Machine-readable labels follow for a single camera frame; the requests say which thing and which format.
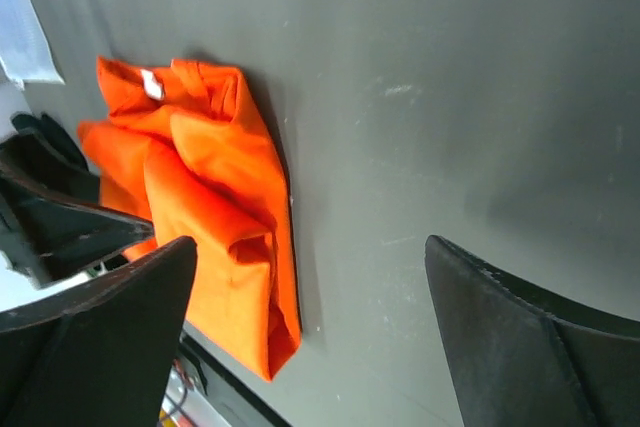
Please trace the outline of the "translucent plastic sheet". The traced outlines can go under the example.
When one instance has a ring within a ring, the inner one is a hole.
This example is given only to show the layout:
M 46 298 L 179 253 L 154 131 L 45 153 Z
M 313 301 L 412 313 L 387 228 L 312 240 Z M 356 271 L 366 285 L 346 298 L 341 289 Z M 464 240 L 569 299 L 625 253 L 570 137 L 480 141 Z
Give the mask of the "translucent plastic sheet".
M 31 0 L 1 0 L 1 67 L 21 90 L 26 83 L 65 83 Z

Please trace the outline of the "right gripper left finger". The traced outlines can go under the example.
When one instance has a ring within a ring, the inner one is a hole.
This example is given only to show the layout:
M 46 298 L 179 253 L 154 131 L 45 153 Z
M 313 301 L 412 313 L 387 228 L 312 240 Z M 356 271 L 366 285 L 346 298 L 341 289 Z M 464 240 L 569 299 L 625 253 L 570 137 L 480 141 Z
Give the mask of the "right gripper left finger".
M 4 426 L 155 426 L 194 283 L 180 237 L 1 314 Z

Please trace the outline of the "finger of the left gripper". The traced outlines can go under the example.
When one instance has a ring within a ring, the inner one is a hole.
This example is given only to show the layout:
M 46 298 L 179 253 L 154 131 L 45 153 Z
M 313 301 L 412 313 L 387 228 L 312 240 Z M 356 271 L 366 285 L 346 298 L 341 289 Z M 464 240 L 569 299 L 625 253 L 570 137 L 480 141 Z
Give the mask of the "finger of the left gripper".
M 87 202 L 98 202 L 100 179 L 66 130 L 51 116 L 16 113 L 9 138 L 9 162 L 36 182 Z
M 27 277 L 72 277 L 153 236 L 151 223 L 46 188 L 1 148 L 1 251 Z

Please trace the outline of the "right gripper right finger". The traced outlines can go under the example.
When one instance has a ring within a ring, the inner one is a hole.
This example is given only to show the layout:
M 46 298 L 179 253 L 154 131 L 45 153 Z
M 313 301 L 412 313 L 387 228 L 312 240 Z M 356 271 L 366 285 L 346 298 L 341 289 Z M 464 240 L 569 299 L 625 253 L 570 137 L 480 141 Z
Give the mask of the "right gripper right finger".
M 437 235 L 425 269 L 466 426 L 636 426 L 639 324 Z

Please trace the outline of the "orange t-shirt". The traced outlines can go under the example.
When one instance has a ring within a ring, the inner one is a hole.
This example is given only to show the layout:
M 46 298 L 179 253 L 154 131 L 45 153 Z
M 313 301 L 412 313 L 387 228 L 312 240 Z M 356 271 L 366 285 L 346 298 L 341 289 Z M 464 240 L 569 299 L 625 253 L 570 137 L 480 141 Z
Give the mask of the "orange t-shirt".
M 141 67 L 100 57 L 108 109 L 78 137 L 105 207 L 152 223 L 138 259 L 197 245 L 187 321 L 265 381 L 302 339 L 287 178 L 243 72 L 175 59 Z

